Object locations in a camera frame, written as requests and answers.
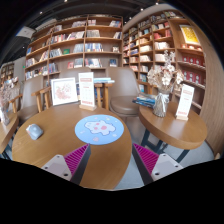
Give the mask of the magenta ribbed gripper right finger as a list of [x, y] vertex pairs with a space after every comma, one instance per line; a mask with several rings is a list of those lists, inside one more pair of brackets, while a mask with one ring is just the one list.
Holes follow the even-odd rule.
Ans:
[[169, 155], [157, 154], [136, 143], [132, 145], [132, 154], [145, 185], [182, 169]]

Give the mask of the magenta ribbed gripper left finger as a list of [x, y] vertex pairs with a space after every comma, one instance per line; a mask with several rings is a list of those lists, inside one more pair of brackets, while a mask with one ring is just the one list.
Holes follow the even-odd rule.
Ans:
[[42, 169], [79, 185], [90, 155], [90, 145], [86, 144], [65, 156], [59, 154], [55, 155]]

